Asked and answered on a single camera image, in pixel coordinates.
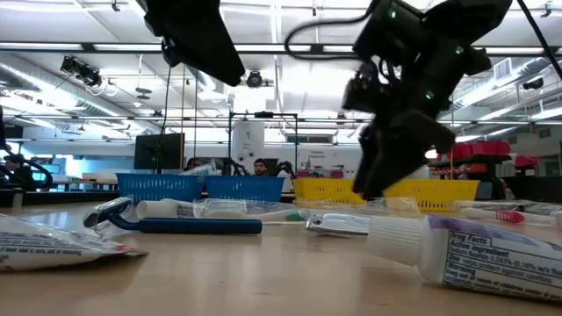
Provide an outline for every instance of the security camera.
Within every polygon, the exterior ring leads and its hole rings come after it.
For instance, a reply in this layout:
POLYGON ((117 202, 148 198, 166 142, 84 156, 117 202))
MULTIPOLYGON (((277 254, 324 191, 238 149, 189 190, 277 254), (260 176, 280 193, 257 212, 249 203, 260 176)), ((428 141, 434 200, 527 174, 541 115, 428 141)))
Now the security camera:
POLYGON ((525 90, 531 90, 531 89, 537 90, 543 88, 543 85, 544 85, 543 78, 538 78, 536 80, 533 80, 532 82, 524 83, 522 86, 525 90))
POLYGON ((258 88, 262 85, 263 78, 260 75, 259 70, 252 70, 249 72, 248 79, 246 79, 246 84, 250 88, 258 88))

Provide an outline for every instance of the blue basket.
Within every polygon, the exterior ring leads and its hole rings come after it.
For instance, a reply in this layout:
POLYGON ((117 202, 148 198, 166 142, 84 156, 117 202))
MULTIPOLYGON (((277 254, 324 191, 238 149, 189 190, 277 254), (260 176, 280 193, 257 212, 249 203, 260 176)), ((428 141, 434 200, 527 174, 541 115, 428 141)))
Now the blue basket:
POLYGON ((279 202, 283 177, 206 176, 209 198, 246 199, 279 202))
POLYGON ((201 199, 203 184, 200 176, 117 174, 121 197, 134 196, 134 203, 172 198, 178 201, 201 199))

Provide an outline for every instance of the yellow basket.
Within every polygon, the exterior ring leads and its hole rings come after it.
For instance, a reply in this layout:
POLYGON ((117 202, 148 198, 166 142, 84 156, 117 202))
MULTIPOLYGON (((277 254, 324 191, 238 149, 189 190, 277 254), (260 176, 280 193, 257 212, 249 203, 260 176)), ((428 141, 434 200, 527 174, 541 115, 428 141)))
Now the yellow basket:
POLYGON ((293 180, 292 185, 297 201, 330 201, 348 205, 367 203, 351 190, 353 180, 301 178, 293 180))
POLYGON ((425 212, 448 212, 451 202, 473 201, 479 181, 404 179, 385 190, 385 197, 414 197, 425 212))

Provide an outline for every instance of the white cap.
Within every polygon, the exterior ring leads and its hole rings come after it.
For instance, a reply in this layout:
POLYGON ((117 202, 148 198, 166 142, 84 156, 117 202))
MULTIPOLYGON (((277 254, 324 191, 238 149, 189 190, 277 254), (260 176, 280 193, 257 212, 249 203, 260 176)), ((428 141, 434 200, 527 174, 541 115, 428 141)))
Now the white cap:
POLYGON ((139 219, 177 218, 177 205, 168 201, 140 201, 135 211, 139 219))
POLYGON ((418 263, 420 220, 371 217, 369 252, 409 266, 418 263))

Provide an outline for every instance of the man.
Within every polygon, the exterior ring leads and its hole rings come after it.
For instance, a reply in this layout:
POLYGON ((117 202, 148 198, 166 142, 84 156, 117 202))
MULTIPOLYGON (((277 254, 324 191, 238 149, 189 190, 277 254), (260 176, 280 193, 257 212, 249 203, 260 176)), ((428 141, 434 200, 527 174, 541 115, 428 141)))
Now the man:
POLYGON ((185 168, 184 171, 194 169, 198 166, 199 166, 199 162, 197 161, 197 159, 190 158, 190 160, 187 161, 187 168, 185 168))
POLYGON ((256 159, 254 162, 254 176, 265 176, 266 172, 265 160, 262 158, 256 159))
POLYGON ((14 176, 17 176, 22 181, 17 178, 12 178, 11 183, 20 183, 23 189, 33 187, 33 173, 32 169, 29 167, 24 167, 24 156, 21 154, 7 155, 4 157, 6 168, 11 171, 14 176))

